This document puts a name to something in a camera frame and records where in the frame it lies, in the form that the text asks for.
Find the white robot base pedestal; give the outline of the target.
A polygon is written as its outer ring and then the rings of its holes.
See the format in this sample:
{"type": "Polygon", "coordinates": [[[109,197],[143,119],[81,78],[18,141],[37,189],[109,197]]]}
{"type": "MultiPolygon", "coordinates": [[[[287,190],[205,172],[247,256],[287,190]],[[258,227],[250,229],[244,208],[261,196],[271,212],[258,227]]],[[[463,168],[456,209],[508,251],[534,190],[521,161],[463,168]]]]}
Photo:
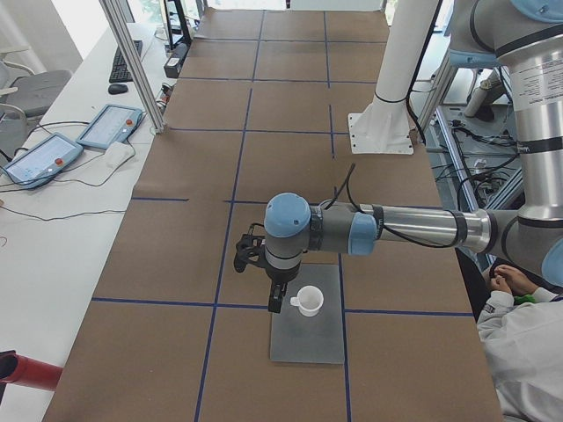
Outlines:
{"type": "Polygon", "coordinates": [[[411,155],[408,95],[426,39],[434,31],[439,0],[397,3],[372,102],[348,115],[354,154],[411,155]]]}

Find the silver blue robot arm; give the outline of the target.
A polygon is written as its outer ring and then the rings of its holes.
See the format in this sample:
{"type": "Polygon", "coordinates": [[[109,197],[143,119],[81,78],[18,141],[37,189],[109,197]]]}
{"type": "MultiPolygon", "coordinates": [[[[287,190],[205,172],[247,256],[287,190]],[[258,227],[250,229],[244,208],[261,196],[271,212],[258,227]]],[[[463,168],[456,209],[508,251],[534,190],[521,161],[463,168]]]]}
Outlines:
{"type": "Polygon", "coordinates": [[[305,251],[368,255],[380,239],[431,248],[464,246],[562,282],[562,4],[559,1],[459,1],[453,50],[489,53],[508,69],[524,204],[472,213],[354,205],[316,207],[293,193],[267,204],[259,247],[271,279],[268,308],[279,312],[305,251]]]}

